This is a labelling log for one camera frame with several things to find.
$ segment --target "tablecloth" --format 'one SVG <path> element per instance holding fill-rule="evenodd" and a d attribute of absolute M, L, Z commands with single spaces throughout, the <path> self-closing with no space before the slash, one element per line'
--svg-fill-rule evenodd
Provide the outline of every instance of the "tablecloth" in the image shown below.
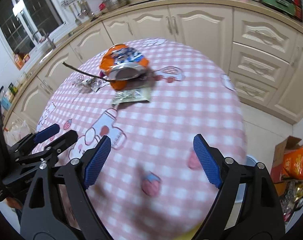
<path fill-rule="evenodd" d="M 101 221 L 115 240 L 174 239 L 204 220 L 218 192 L 193 151 L 194 136 L 201 133 L 224 156 L 245 160 L 240 103 L 229 77 L 199 51 L 165 39 L 126 44 L 142 52 L 155 71 L 151 102 L 114 108 L 108 83 L 96 93 L 75 94 L 73 82 L 81 74 L 73 72 L 37 127 L 57 123 L 60 132 L 34 152 L 73 129 L 78 141 L 60 154 L 58 165 L 64 165 L 109 136 L 110 155 L 86 191 Z M 80 69 L 98 75 L 104 53 Z M 63 187 L 61 194 L 69 222 L 77 227 Z"/>

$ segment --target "window pane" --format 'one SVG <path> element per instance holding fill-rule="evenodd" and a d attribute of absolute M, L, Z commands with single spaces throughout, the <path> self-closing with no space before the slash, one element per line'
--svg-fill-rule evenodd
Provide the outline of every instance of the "window pane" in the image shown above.
<path fill-rule="evenodd" d="M 51 0 L 23 0 L 25 6 L 34 21 L 37 29 L 43 28 L 46 33 L 51 33 L 62 25 Z"/>
<path fill-rule="evenodd" d="M 13 51 L 29 53 L 35 47 L 21 23 L 13 15 L 11 0 L 0 0 L 0 28 Z"/>

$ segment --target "green packet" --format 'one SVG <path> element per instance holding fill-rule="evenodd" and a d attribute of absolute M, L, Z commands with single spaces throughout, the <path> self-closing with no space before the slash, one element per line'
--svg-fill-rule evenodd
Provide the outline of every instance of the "green packet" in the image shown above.
<path fill-rule="evenodd" d="M 152 99 L 151 87 L 140 87 L 129 90 L 116 91 L 116 95 L 111 104 L 118 106 L 121 103 L 148 101 Z"/>

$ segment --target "faucet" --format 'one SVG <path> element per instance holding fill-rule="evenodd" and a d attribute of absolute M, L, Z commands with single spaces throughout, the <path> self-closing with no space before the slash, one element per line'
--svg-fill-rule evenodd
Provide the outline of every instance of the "faucet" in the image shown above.
<path fill-rule="evenodd" d="M 34 39 L 34 40 L 36 41 L 35 34 L 38 33 L 38 32 L 39 32 L 40 34 L 43 34 L 44 37 L 48 40 L 48 42 L 49 42 L 49 44 L 50 44 L 50 46 L 51 46 L 51 49 L 56 49 L 56 45 L 54 44 L 53 40 L 51 40 L 51 39 L 49 38 L 49 36 L 47 35 L 47 33 L 44 31 L 43 28 L 40 28 L 40 29 L 38 29 L 37 31 L 35 31 L 35 32 L 32 34 L 31 38 Z"/>

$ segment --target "window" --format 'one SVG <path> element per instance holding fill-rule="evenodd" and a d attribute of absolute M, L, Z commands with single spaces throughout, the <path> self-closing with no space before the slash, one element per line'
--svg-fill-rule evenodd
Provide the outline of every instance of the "window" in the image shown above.
<path fill-rule="evenodd" d="M 22 10 L 15 17 L 17 3 Z M 40 46 L 42 34 L 37 30 L 44 29 L 49 35 L 62 24 L 51 0 L 0 0 L 0 28 L 15 53 L 29 53 Z"/>

